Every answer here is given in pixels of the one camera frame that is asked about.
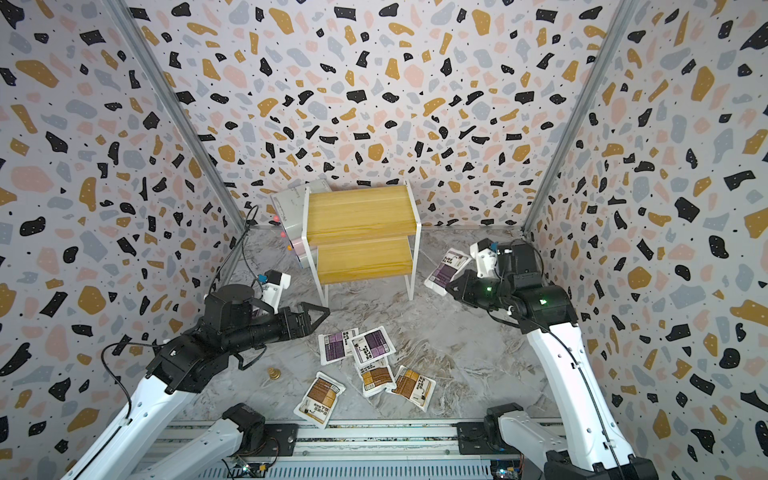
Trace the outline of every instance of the patterned wall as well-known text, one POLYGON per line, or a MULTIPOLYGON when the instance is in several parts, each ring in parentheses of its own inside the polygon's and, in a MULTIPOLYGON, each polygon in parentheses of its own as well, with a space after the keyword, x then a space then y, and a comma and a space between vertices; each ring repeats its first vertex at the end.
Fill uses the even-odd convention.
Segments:
POLYGON ((521 222, 608 0, 131 0, 242 208, 318 177, 411 180, 422 221, 521 222))
POLYGON ((535 229, 661 478, 768 478, 766 22, 640 2, 535 229))
POLYGON ((101 349, 190 326, 235 232, 101 4, 0 12, 0 478, 48 480, 125 404, 101 349))

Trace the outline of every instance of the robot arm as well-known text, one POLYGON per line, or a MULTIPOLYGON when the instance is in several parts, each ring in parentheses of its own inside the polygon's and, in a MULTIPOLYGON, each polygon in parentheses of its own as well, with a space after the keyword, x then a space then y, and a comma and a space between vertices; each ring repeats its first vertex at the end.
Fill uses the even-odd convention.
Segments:
POLYGON ((485 239, 470 252, 478 272, 466 270, 446 290, 465 305, 503 310, 506 319, 494 318, 526 335, 549 379, 568 443, 534 425, 515 404, 488 410, 489 440, 496 435, 503 448, 524 439, 514 447, 548 478, 608 478, 601 475, 617 470, 618 478, 658 478, 650 460, 636 458, 616 426, 584 352, 576 311, 561 287, 542 285, 534 247, 485 239))
MULTIPOLYGON (((278 279, 270 288, 282 289, 290 284, 287 278, 278 279)), ((330 314, 326 307, 304 302, 298 313, 288 307, 275 312, 279 295, 270 299, 269 303, 256 299, 251 287, 236 284, 208 295, 197 325, 158 347, 128 404, 62 478, 127 478, 168 422, 227 368, 230 355, 245 370, 255 360, 243 365, 241 352, 308 336, 330 314), (312 321, 311 311, 322 315, 312 321)), ((263 443, 263 426, 264 417, 239 404, 227 410, 206 434, 153 465, 151 471, 132 478, 189 478, 212 461, 255 450, 263 443)))

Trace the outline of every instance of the wooden shelf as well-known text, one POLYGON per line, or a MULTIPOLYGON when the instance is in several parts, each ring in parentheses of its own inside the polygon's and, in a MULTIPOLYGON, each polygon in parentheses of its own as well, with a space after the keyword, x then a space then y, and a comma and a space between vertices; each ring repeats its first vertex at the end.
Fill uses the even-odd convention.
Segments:
POLYGON ((410 275, 412 268, 408 237, 338 243, 318 249, 317 276, 322 285, 410 275))

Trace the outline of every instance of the white packet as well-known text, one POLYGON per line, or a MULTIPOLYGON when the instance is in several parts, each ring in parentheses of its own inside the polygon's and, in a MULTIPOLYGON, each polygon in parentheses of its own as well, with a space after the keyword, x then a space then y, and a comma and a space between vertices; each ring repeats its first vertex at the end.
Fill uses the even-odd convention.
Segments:
POLYGON ((333 408, 336 407, 336 400, 344 390, 344 385, 318 372, 312 386, 304 394, 301 403, 293 409, 293 413, 324 429, 328 425, 333 408))
POLYGON ((358 333, 358 329, 351 329, 330 335, 318 335, 320 365, 338 362, 342 358, 352 355, 352 345, 349 344, 349 340, 358 333))
POLYGON ((354 336, 349 342, 352 343, 352 351, 358 366, 370 365, 397 351, 383 326, 354 336))
POLYGON ((397 387, 395 377, 392 376, 392 369, 389 368, 389 362, 387 362, 386 357, 376 360, 368 366, 359 366, 357 373, 362 379, 362 396, 366 398, 374 396, 385 389, 397 387))
POLYGON ((400 366, 397 371, 397 388, 387 389, 387 392, 406 397, 411 403, 419 407, 423 412, 427 411, 429 400, 435 393, 437 382, 419 375, 411 369, 400 366))
POLYGON ((445 296, 445 288, 461 273, 471 259, 469 255, 461 250, 449 249, 442 258, 442 262, 435 268, 435 271, 424 280, 424 285, 436 291, 439 295, 445 296))

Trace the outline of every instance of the marble floor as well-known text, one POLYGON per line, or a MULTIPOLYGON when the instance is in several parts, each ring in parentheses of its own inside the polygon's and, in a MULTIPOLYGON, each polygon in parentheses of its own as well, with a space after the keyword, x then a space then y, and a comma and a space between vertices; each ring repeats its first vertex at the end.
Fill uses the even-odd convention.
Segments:
MULTIPOLYGON (((425 231, 413 301, 408 301, 401 276, 330 287, 331 316, 316 333, 353 327, 363 332, 384 326, 397 348, 389 357, 393 372, 406 365, 437 381, 427 412, 386 392, 363 397, 354 360, 349 357, 321 366, 315 335, 269 345, 264 357, 245 372, 238 371, 237 362, 230 358, 229 369, 214 377, 177 419, 216 420, 238 402, 268 419, 293 419, 293 408, 318 371, 346 386, 334 419, 480 418, 488 407, 508 402, 526 407, 534 417, 558 416, 541 364, 519 330, 424 286, 424 279, 449 247, 469 252, 469 246, 482 238, 503 241, 512 235, 503 230, 425 231), (271 380, 268 367, 280 369, 281 377, 271 380)), ((309 269, 300 268, 286 245, 279 230, 251 230, 245 249, 251 269, 256 273, 275 269, 292 276, 281 306, 293 307, 301 301, 319 304, 309 269)), ((252 280, 241 257, 231 283, 250 285, 252 280)), ((255 356, 253 351, 246 354, 246 361, 249 355, 255 356)))

